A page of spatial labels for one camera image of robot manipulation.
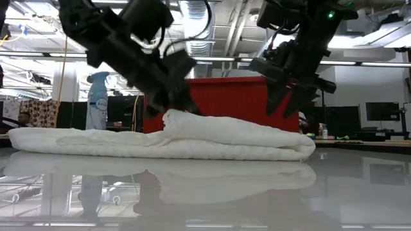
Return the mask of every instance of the ceiling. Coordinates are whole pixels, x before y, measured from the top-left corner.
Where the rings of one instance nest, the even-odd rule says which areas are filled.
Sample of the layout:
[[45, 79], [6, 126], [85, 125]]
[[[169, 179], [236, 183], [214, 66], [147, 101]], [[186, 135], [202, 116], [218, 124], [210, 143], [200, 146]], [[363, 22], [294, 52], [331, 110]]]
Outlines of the ceiling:
[[[125, 6], [124, 0], [94, 0], [97, 6], [107, 5], [119, 13], [121, 7]], [[210, 3], [213, 7], [214, 19], [211, 26], [210, 36], [206, 42], [211, 43], [211, 49], [208, 52], [210, 56], [228, 56], [232, 53], [233, 56], [253, 57], [267, 41], [266, 30], [256, 26], [256, 22], [251, 20], [250, 13], [258, 11], [263, 0], [212, 0]], [[383, 1], [383, 0], [361, 0], [354, 1], [357, 9], [359, 9], [360, 18], [355, 22], [344, 23], [344, 27], [339, 37], [349, 39], [351, 48], [352, 43], [358, 42], [358, 38], [348, 37], [348, 31], [363, 33], [363, 35], [371, 33], [377, 26], [375, 21], [381, 21], [388, 13], [397, 10], [401, 14], [408, 16], [408, 5], [404, 1]], [[17, 39], [13, 42], [5, 42], [0, 51], [35, 51], [42, 53], [63, 53], [65, 48], [65, 39], [61, 25], [58, 18], [58, 2], [56, 0], [23, 0], [14, 1], [9, 7], [6, 14], [6, 23], [10, 25], [9, 30], [12, 32], [11, 39]], [[236, 11], [241, 9], [240, 17], [234, 31], [234, 36], [231, 39], [231, 46], [228, 47], [229, 52], [225, 52], [227, 38], [231, 29], [231, 22], [233, 21]], [[175, 19], [173, 25], [166, 33], [166, 39], [161, 49], [165, 45], [177, 39], [184, 38], [185, 32], [193, 30], [187, 28], [184, 23], [184, 16], [181, 12], [172, 11]], [[241, 26], [242, 18], [244, 17], [244, 25]], [[236, 34], [238, 35], [238, 43], [235, 46]], [[290, 40], [292, 37], [278, 36], [275, 40], [276, 44], [281, 41]], [[346, 44], [345, 40], [336, 40], [330, 48], [338, 47]], [[185, 44], [174, 47], [175, 50], [185, 48]], [[355, 49], [351, 52], [345, 52], [346, 49], [332, 49], [332, 60], [367, 60], [367, 61], [388, 61], [392, 59], [394, 52], [390, 49]], [[67, 45], [68, 53], [84, 53], [85, 49], [77, 44], [75, 41], [69, 39]], [[26, 97], [26, 98], [50, 98], [51, 85], [43, 83], [35, 83], [30, 81], [32, 73], [38, 74], [41, 77], [49, 79], [53, 82], [55, 61], [52, 60], [36, 60], [29, 59], [10, 59], [2, 58], [0, 61], [3, 66], [5, 79], [5, 87], [26, 87], [26, 89], [2, 89], [0, 95], [5, 97]], [[208, 64], [210, 69], [221, 68], [221, 63]], [[78, 75], [80, 76], [80, 88], [87, 89], [90, 87], [85, 79], [87, 75], [95, 73], [96, 71], [110, 71], [112, 78], [110, 79], [109, 87], [112, 88], [126, 88], [124, 79], [120, 78], [107, 65], [102, 65], [100, 68], [94, 69], [88, 67], [83, 62], [78, 63]], [[28, 89], [29, 87], [41, 87], [42, 90]], [[87, 98], [86, 91], [80, 93], [80, 98], [85, 100]]]

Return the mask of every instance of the wall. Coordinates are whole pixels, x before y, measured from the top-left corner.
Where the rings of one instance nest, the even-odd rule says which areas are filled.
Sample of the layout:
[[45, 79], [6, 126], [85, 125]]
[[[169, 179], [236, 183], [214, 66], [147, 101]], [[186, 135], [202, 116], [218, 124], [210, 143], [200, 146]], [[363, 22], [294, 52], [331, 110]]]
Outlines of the wall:
[[[404, 62], [401, 53], [390, 62]], [[320, 77], [337, 83], [334, 94], [326, 94], [326, 105], [330, 107], [360, 105], [361, 124], [381, 128], [379, 121], [367, 121], [366, 102], [407, 102], [409, 95], [404, 85], [408, 69], [384, 67], [342, 67], [329, 68]], [[383, 121], [382, 127], [401, 131], [401, 122]]]

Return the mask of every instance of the red container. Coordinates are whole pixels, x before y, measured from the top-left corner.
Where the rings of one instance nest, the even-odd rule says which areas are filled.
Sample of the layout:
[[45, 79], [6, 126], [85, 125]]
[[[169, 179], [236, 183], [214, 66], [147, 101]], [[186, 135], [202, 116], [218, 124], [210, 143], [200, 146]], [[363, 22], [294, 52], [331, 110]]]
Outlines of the red container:
[[[298, 113], [287, 119], [283, 112], [289, 97], [267, 116], [267, 86], [263, 77], [204, 78], [189, 80], [191, 97], [205, 116], [229, 116], [253, 123], [298, 132]], [[164, 128], [162, 114], [144, 118], [144, 133]]]

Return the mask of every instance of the white towel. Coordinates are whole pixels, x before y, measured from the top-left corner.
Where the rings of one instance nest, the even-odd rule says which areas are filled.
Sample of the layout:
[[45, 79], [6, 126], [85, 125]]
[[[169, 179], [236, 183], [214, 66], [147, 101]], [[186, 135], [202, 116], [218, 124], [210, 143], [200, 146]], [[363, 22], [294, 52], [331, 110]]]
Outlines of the white towel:
[[10, 157], [4, 173], [7, 176], [50, 173], [127, 176], [145, 170], [159, 180], [161, 199], [179, 204], [219, 203], [271, 189], [302, 189], [316, 179], [312, 168], [302, 162], [127, 159], [25, 151]]
[[18, 128], [14, 148], [39, 153], [144, 158], [301, 160], [315, 149], [298, 133], [234, 119], [169, 110], [165, 129], [142, 134], [100, 130]]

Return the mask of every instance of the desk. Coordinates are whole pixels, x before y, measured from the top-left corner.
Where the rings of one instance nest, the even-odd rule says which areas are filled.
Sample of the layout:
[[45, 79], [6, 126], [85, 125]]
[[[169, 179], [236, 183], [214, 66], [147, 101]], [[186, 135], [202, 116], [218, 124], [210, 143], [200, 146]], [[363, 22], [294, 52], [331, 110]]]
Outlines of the desk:
[[318, 148], [342, 148], [349, 150], [375, 151], [411, 155], [411, 141], [336, 141], [314, 140]]

